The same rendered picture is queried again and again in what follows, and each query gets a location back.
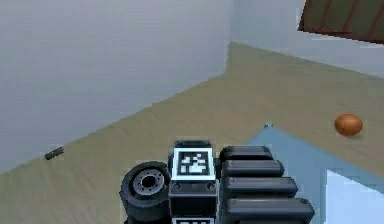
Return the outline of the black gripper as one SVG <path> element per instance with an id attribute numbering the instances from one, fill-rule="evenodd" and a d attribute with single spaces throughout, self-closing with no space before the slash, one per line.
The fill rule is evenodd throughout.
<path id="1" fill-rule="evenodd" d="M 169 224 L 170 174 L 164 162 L 136 165 L 123 178 L 120 199 L 127 215 L 124 224 Z"/>

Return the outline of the small dark cylinder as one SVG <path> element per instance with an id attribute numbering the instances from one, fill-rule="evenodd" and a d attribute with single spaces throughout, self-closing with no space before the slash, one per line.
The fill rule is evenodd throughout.
<path id="1" fill-rule="evenodd" d="M 58 147 L 58 148 L 56 148 L 56 149 L 46 153 L 44 155 L 44 158 L 46 160 L 51 160 L 51 159 L 53 159 L 53 158 L 55 158 L 55 157 L 57 157 L 57 156 L 59 156 L 60 154 L 63 154 L 63 153 L 64 153 L 64 148 L 63 147 Z"/>

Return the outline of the orange ball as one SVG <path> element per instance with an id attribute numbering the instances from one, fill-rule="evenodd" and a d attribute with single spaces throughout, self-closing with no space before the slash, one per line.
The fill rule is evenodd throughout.
<path id="1" fill-rule="evenodd" d="M 363 122 L 354 114 L 341 114 L 335 119 L 334 127 L 343 136 L 354 136 L 362 130 Z"/>

